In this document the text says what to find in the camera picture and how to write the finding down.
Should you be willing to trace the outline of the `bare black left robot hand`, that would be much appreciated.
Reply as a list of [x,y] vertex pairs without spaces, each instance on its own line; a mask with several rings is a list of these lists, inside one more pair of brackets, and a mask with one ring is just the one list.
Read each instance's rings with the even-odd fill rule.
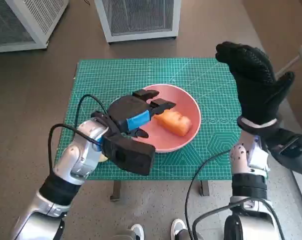
[[157,90],[140,89],[113,101],[107,112],[121,133],[134,138],[148,138],[149,135],[140,129],[154,115],[160,115],[165,110],[176,106],[175,103],[162,98],[154,99],[159,95]]

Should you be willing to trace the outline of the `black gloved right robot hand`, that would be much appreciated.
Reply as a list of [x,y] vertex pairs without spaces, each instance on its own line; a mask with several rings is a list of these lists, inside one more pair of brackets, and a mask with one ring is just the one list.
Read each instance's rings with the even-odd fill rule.
[[288,71],[276,79],[263,51],[239,43],[218,44],[215,57],[228,65],[235,79],[241,116],[257,125],[276,119],[279,105],[289,92],[295,74]]

